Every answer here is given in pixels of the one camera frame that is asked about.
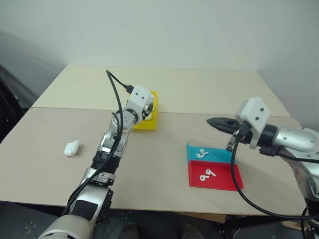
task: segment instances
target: silver robot arm segment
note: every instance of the silver robot arm segment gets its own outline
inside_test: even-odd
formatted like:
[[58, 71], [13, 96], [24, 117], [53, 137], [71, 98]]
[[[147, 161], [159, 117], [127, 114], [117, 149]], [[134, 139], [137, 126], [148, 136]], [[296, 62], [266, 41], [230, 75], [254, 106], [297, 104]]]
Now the silver robot arm segment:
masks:
[[110, 186], [114, 183], [115, 171], [124, 154], [128, 136], [133, 126], [144, 120], [152, 111], [153, 101], [154, 96], [150, 91], [140, 85], [134, 87], [127, 105], [123, 108], [123, 131], [114, 155], [111, 158], [108, 157], [118, 129], [117, 121], [113, 116], [109, 129], [98, 146], [92, 165], [86, 169], [81, 183], [104, 165], [102, 172], [94, 177], [77, 196], [70, 206], [69, 214], [54, 221], [39, 237], [40, 239], [89, 239], [92, 237], [94, 226], [108, 215], [113, 195]]

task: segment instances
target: black cable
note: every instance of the black cable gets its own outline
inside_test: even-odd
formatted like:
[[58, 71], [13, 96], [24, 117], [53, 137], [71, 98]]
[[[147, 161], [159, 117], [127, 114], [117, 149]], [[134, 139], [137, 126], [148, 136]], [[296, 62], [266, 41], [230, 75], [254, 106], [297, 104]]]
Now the black cable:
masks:
[[[304, 209], [302, 216], [305, 216], [307, 212], [307, 207]], [[305, 232], [305, 220], [301, 220], [300, 222], [301, 234], [303, 235], [303, 239], [307, 239], [306, 232]]]
[[123, 86], [129, 94], [132, 93], [132, 91], [133, 91], [133, 89], [134, 89], [133, 86], [131, 86], [131, 85], [125, 85], [125, 84], [122, 83], [118, 78], [116, 78], [109, 70], [106, 70], [106, 73], [108, 74], [109, 77], [112, 76], [112, 77], [114, 78], [114, 80], [116, 80], [121, 86]]
[[287, 155], [282, 154], [282, 153], [278, 153], [277, 156], [280, 156], [280, 157], [283, 157], [283, 158], [287, 158], [287, 159], [291, 159], [293, 161], [298, 161], [298, 162], [319, 163], [319, 160], [317, 160], [317, 159], [295, 158], [295, 157], [287, 156]]
[[239, 193], [239, 195], [253, 208], [257, 209], [258, 211], [267, 214], [269, 216], [272, 217], [276, 217], [276, 218], [281, 218], [281, 219], [287, 219], [287, 220], [310, 220], [310, 219], [319, 219], [319, 215], [313, 215], [313, 216], [287, 216], [287, 215], [282, 215], [282, 214], [277, 214], [277, 213], [273, 213], [270, 211], [267, 211], [266, 209], [263, 209], [261, 207], [259, 207], [258, 205], [254, 204], [252, 201], [250, 201], [245, 194], [242, 192], [240, 186], [238, 185], [237, 179], [236, 179], [236, 175], [235, 175], [235, 157], [236, 157], [236, 152], [237, 152], [237, 147], [239, 144], [239, 139], [236, 138], [235, 144], [234, 144], [234, 149], [233, 149], [233, 153], [231, 156], [231, 177], [233, 179], [233, 182], [235, 184], [235, 187]]
[[81, 185], [79, 185], [74, 191], [73, 193], [71, 194], [69, 200], [68, 200], [68, 204], [66, 205], [65, 209], [63, 210], [63, 213], [62, 213], [62, 216], [65, 215], [65, 214], [68, 214], [69, 213], [69, 209], [70, 209], [70, 206], [72, 205], [72, 203], [75, 201], [75, 199], [79, 196], [79, 194], [81, 193], [81, 191], [92, 181], [92, 179], [94, 177], [96, 177], [99, 173], [102, 172], [102, 169], [104, 168], [105, 164], [108, 162], [108, 159], [113, 157], [120, 141], [121, 141], [121, 136], [122, 136], [122, 132], [123, 132], [123, 112], [122, 112], [122, 105], [121, 105], [121, 101], [120, 101], [120, 97], [119, 97], [119, 94], [117, 92], [117, 89], [115, 87], [115, 84], [114, 84], [114, 81], [112, 79], [112, 73], [109, 72], [108, 70], [106, 71], [108, 77], [109, 77], [109, 80], [112, 84], [112, 87], [113, 87], [113, 90], [114, 90], [114, 93], [115, 93], [115, 96], [116, 96], [116, 100], [118, 102], [118, 105], [119, 105], [119, 114], [120, 114], [120, 119], [121, 121], [119, 122], [119, 118], [117, 117], [116, 114], [112, 113], [113, 116], [115, 117], [116, 119], [116, 122], [117, 122], [117, 135], [116, 135], [116, 138], [114, 140], [114, 143], [111, 147], [111, 150], [110, 150], [110, 153], [108, 155], [108, 158], [105, 160], [105, 162], [102, 164], [102, 166], [96, 170], [92, 175], [91, 177], [87, 178]]
[[127, 86], [125, 84], [123, 84], [118, 78], [116, 78], [109, 70], [106, 70], [106, 73], [109, 75], [111, 75], [113, 77], [114, 80], [116, 80], [121, 86], [123, 86], [124, 88]]

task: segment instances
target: white earbud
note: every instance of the white earbud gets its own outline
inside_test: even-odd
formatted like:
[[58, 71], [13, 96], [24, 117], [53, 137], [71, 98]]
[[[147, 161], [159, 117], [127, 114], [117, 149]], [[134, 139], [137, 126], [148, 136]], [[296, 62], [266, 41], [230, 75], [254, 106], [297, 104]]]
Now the white earbud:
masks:
[[216, 174], [214, 174], [210, 169], [206, 169], [206, 174], [213, 175], [214, 177], [216, 177]]
[[206, 180], [206, 178], [209, 178], [209, 176], [207, 175], [200, 175], [199, 179], [204, 182]]
[[204, 156], [205, 156], [205, 154], [200, 154], [200, 153], [198, 153], [198, 154], [196, 155], [196, 158], [202, 159]]

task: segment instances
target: dark floor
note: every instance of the dark floor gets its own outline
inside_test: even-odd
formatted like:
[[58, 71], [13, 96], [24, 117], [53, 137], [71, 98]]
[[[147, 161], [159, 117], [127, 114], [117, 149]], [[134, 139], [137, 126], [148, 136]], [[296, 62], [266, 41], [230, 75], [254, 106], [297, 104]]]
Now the dark floor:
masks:
[[[12, 203], [0, 203], [0, 239], [36, 239], [57, 218]], [[190, 224], [206, 239], [222, 239], [217, 223], [175, 213], [112, 210], [110, 218], [98, 225], [94, 239], [116, 239], [128, 223], [136, 223], [142, 239], [177, 239], [182, 225]], [[235, 239], [301, 239], [300, 231], [279, 223], [233, 231]]]

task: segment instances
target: white wall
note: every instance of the white wall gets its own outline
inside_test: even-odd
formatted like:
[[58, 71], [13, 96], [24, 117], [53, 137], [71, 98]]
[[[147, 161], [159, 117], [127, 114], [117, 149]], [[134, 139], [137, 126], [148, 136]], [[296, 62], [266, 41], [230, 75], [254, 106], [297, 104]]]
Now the white wall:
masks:
[[0, 64], [37, 94], [64, 64], [259, 70], [319, 128], [318, 0], [3, 0], [0, 31]]

